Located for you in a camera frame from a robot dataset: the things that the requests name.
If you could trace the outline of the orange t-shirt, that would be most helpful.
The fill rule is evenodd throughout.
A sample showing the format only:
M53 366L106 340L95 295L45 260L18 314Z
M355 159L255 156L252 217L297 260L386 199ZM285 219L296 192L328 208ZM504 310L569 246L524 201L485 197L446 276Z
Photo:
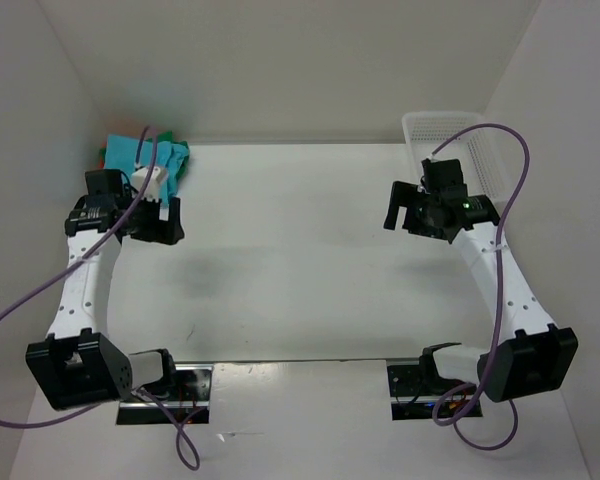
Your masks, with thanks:
M98 150L98 167L103 169L106 160L107 143L104 143Z

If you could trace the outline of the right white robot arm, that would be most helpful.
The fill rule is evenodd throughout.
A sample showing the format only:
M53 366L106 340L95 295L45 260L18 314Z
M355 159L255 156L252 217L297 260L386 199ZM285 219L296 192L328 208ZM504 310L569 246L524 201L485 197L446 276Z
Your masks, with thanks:
M506 240L505 215L486 195L471 195L457 159L422 162L420 183L393 183L387 230L449 243L462 257L494 325L487 349L448 342L423 349L418 380L430 393L455 381L481 388L493 402L558 389L578 348L541 306Z

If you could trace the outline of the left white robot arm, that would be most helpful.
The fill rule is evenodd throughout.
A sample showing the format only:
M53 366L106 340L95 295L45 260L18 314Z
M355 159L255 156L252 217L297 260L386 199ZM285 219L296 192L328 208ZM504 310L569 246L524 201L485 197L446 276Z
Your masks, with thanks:
M43 341L28 346L25 361L56 410L126 401L139 388L156 399L179 387L175 362L165 348L126 353L108 337L107 312L115 263L130 238L172 246L183 239L180 200L171 198L161 219L163 167L131 176L118 169L85 174L87 192L64 223L69 275L56 316Z

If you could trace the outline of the white plastic basket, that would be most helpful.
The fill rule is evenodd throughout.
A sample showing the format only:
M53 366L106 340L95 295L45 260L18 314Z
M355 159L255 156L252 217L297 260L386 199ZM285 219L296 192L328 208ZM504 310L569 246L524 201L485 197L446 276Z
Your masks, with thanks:
M502 210L512 192L493 129L473 130L444 147L434 150L451 135L485 121L478 113L462 111L420 111L402 117L406 154L416 181L423 176L421 162L457 159L471 195L486 195Z

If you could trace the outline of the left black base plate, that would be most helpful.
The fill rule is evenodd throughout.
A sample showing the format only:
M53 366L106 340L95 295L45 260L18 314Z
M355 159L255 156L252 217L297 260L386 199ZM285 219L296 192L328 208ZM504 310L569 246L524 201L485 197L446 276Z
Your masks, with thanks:
M177 363L174 384L161 393L151 393L178 423L208 424L212 387L212 364ZM116 424L119 426L167 425L164 412L145 397L121 402Z

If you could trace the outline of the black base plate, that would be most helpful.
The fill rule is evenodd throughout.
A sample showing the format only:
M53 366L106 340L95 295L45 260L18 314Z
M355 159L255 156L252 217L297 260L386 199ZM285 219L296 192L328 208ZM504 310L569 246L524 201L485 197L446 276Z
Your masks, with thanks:
M386 365L391 401L392 419L402 420L430 420L433 408L439 397L452 387L462 384L458 380L441 380L439 383L427 383L424 380L422 368L418 359L404 359L388 361ZM445 400L439 409L439 418L446 419L453 416L465 404L469 403L475 387L464 389L453 397ZM480 403L469 412L468 417L482 417Z
M151 393L178 423L208 424L212 387L212 364L177 363L174 384L161 393ZM119 426L167 425L164 412L145 397L121 402L116 424Z

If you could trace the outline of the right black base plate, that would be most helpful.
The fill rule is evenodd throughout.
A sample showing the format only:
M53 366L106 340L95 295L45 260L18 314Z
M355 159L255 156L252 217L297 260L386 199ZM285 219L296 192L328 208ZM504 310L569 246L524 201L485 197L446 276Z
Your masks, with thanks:
M404 359L388 361L386 365L391 401L392 419L402 420L430 420L433 408L439 397L452 387L462 384L458 380L441 380L439 383L427 383L424 380L422 368L418 359ZM453 397L445 400L439 409L439 418L446 419L453 416L465 404L469 403L475 387L464 389ZM468 417L482 417L480 403L469 412Z

